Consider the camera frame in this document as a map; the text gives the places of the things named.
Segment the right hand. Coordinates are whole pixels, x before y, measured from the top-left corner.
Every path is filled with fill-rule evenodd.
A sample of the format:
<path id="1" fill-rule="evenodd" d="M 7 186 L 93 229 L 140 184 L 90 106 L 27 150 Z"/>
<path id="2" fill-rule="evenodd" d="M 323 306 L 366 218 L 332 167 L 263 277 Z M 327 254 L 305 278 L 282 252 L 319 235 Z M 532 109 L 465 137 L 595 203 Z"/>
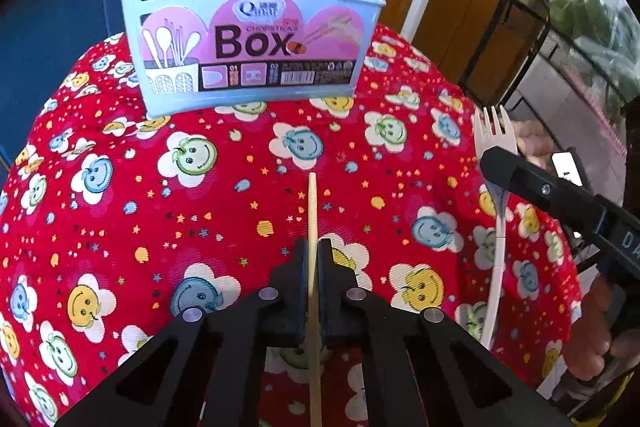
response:
<path id="1" fill-rule="evenodd" d="M 639 364 L 639 331 L 627 331 L 612 337 L 605 312 L 613 301 L 613 289 L 598 275 L 582 298 L 582 316 L 572 325 L 563 357 L 568 371 L 581 381 L 598 377 L 605 368 L 605 355 L 623 364 L 623 372 Z"/>

